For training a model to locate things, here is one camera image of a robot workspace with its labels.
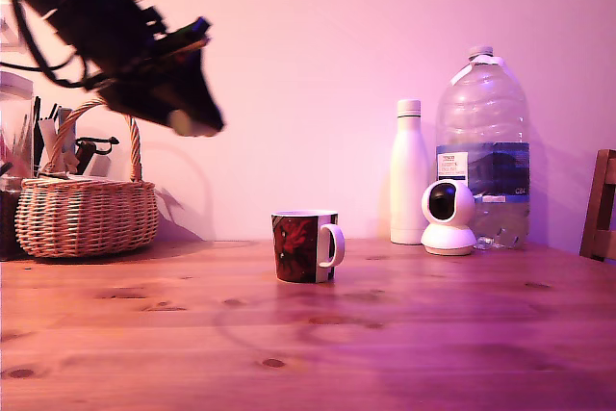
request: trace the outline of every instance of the wall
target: wall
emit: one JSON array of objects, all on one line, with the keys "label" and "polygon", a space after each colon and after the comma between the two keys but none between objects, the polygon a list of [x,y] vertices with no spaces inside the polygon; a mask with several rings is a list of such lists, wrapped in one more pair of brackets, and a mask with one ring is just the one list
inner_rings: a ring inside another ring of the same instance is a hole
[{"label": "wall", "polygon": [[[340,211],[348,237],[386,236],[396,101],[436,105],[467,49],[489,43],[530,105],[530,239],[578,251],[596,151],[613,130],[616,0],[147,0],[171,29],[204,15],[204,69],[224,112],[212,139],[142,123],[146,179],[165,198],[162,239],[270,237],[269,213]],[[34,14],[52,62],[69,52]],[[3,54],[3,59],[27,61]],[[75,65],[69,75],[78,77]],[[36,77],[50,107],[86,97]],[[124,136],[121,117],[84,116],[82,135]],[[126,138],[110,175],[125,174]]]}]

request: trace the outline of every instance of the mug handle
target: mug handle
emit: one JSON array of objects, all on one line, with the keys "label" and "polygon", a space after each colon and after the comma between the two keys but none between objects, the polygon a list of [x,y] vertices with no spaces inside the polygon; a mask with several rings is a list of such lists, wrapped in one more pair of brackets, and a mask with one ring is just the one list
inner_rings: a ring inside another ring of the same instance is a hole
[{"label": "mug handle", "polygon": [[331,267],[336,267],[340,265],[345,258],[345,237],[343,235],[343,230],[340,226],[334,223],[326,223],[321,226],[319,230],[321,234],[321,239],[329,240],[329,233],[334,237],[334,257],[331,260],[326,262],[319,262],[319,267],[322,269],[330,269]]}]

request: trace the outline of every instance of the mug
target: mug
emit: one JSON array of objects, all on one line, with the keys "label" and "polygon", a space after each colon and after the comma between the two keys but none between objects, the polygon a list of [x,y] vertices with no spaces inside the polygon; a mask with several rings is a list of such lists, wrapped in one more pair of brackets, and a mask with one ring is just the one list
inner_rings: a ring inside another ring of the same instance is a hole
[{"label": "mug", "polygon": [[292,283],[322,283],[345,258],[345,237],[333,211],[271,215],[276,276]]}]

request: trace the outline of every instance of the security camera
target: security camera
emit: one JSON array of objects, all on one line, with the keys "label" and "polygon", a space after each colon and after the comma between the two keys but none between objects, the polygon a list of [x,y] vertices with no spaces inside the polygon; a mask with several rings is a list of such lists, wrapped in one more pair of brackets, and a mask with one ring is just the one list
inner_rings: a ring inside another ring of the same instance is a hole
[{"label": "security camera", "polygon": [[469,187],[457,180],[439,180],[422,196],[423,215],[429,222],[422,234],[425,250],[438,255],[470,254],[476,244],[468,226],[475,213]]}]

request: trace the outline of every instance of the black cable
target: black cable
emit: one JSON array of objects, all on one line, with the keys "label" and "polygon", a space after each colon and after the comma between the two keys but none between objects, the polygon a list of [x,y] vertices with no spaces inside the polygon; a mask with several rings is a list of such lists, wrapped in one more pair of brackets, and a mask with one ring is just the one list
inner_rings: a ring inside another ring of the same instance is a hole
[{"label": "black cable", "polygon": [[[49,69],[51,69],[52,71],[57,71],[58,69],[65,67],[67,64],[73,61],[75,55],[77,54],[71,54],[70,57],[68,57],[64,62],[56,64],[55,66],[50,66]],[[42,69],[38,66],[26,66],[24,64],[0,62],[0,66],[9,67],[11,69],[19,69],[20,71],[42,71]]]},{"label": "black cable", "polygon": [[[33,38],[32,33],[30,32],[30,29],[28,28],[26,17],[25,17],[23,8],[21,7],[21,4],[19,3],[19,0],[12,0],[12,4],[13,4],[13,13],[15,15],[15,20],[17,21],[17,27],[19,29],[19,33],[21,33],[24,40],[26,41],[26,44],[28,45],[28,49],[30,50],[32,57],[35,59],[35,62],[37,62],[38,66],[40,67],[40,72],[42,72],[45,75],[45,77],[47,77],[47,79],[49,79],[51,82],[61,87],[65,87],[67,89],[79,89],[83,87],[84,82],[86,81],[88,77],[87,67],[84,66],[84,77],[82,78],[80,82],[70,82],[70,81],[67,81],[66,79],[58,79],[56,75],[54,74],[54,71],[51,69],[51,67],[45,60],[45,58],[42,56],[42,53],[40,53],[39,47],[37,46],[37,43],[35,42],[35,39]],[[85,63],[86,59],[84,57],[81,57],[81,58],[82,58],[82,62]]]}]

